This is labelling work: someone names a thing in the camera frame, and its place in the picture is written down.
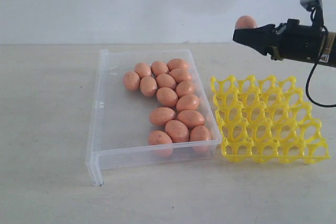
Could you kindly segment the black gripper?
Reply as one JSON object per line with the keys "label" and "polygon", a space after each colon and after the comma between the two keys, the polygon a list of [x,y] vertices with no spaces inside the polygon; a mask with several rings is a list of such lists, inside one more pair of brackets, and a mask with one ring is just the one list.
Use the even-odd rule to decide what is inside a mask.
{"label": "black gripper", "polygon": [[297,19],[257,28],[235,29],[233,41],[272,60],[294,60],[335,67],[335,32],[299,24]]}

